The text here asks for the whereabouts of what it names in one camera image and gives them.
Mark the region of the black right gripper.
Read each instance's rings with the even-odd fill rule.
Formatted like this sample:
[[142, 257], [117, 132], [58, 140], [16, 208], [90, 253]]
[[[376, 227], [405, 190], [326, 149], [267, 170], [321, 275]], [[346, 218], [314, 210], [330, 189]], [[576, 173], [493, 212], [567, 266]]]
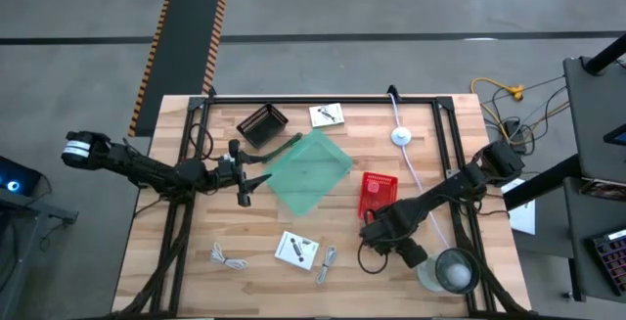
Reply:
[[359, 232], [361, 246], [367, 246], [385, 257], [382, 269], [386, 267], [392, 251], [399, 254], [409, 268], [414, 268], [427, 260], [425, 249], [412, 239], [426, 216], [423, 208], [402, 202], [379, 210], [367, 209], [363, 214], [364, 226]]

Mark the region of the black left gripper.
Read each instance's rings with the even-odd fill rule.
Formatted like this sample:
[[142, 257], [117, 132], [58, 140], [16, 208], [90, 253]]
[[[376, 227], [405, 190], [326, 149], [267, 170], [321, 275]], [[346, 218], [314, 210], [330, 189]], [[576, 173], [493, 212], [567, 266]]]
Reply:
[[221, 187], [236, 185], [238, 187], [238, 205], [250, 207], [250, 197], [256, 188], [268, 180], [272, 174], [264, 174], [252, 179], [246, 179], [244, 164], [265, 163], [265, 156], [252, 156], [241, 150], [238, 139], [232, 139], [228, 143], [228, 154], [218, 159], [217, 174]]

